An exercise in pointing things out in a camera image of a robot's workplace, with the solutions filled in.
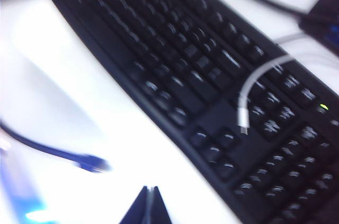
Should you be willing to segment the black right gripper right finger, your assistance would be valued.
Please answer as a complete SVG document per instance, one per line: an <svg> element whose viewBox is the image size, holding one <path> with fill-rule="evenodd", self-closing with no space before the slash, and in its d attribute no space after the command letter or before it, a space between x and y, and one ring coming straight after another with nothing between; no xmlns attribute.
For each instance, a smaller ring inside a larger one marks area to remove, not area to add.
<svg viewBox="0 0 339 224"><path fill-rule="evenodd" d="M157 186L153 187L150 192L148 223L172 224L167 212L167 208Z"/></svg>

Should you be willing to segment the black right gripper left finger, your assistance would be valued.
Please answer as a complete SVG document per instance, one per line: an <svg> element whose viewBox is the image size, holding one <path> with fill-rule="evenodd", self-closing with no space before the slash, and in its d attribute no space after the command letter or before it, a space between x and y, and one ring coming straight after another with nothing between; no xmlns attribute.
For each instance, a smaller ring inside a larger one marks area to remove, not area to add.
<svg viewBox="0 0 339 224"><path fill-rule="evenodd" d="M143 221L146 213L148 192L149 190L146 186L141 189L138 196L120 221L120 224L140 224Z"/></svg>

